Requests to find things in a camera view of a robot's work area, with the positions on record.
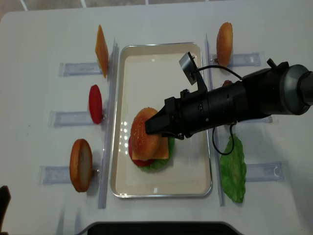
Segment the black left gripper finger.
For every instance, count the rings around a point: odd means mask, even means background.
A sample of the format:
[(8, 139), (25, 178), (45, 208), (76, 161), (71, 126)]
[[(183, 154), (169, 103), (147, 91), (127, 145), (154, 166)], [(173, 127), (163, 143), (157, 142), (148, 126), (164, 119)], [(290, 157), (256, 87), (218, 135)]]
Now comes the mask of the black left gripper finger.
[(175, 117), (163, 107), (145, 122), (146, 134), (176, 134)]

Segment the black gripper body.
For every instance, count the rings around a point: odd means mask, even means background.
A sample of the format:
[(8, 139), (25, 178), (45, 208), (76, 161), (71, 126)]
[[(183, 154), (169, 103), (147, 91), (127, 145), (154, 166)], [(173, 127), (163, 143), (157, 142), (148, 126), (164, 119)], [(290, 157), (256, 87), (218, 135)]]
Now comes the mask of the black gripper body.
[[(246, 90), (242, 82), (235, 82), (227, 88), (236, 104), (246, 105)], [(210, 92), (206, 88), (192, 93), (184, 90), (180, 98), (166, 99), (164, 107), (175, 117), (177, 134), (182, 133), (184, 138), (189, 138), (214, 127), (208, 120), (212, 111), (222, 109), (222, 87)]]

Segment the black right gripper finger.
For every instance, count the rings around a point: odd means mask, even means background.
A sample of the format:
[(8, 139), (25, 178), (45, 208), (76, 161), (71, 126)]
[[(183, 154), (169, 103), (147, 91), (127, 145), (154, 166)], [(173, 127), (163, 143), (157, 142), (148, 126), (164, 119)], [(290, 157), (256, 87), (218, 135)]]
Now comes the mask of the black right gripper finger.
[(182, 133), (173, 134), (173, 133), (162, 133), (162, 137), (175, 138), (178, 140), (183, 140), (184, 135)]

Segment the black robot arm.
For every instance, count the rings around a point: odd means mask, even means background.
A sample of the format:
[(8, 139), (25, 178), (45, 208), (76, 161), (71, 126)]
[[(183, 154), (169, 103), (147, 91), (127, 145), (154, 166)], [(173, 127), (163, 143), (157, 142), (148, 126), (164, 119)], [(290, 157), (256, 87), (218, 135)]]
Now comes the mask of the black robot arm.
[(193, 58), (185, 55), (180, 66), (198, 90), (183, 90), (168, 98), (164, 107), (145, 123), (146, 133), (176, 139), (234, 122), (270, 115), (302, 115), (313, 104), (313, 74), (302, 65), (279, 65), (209, 91)]

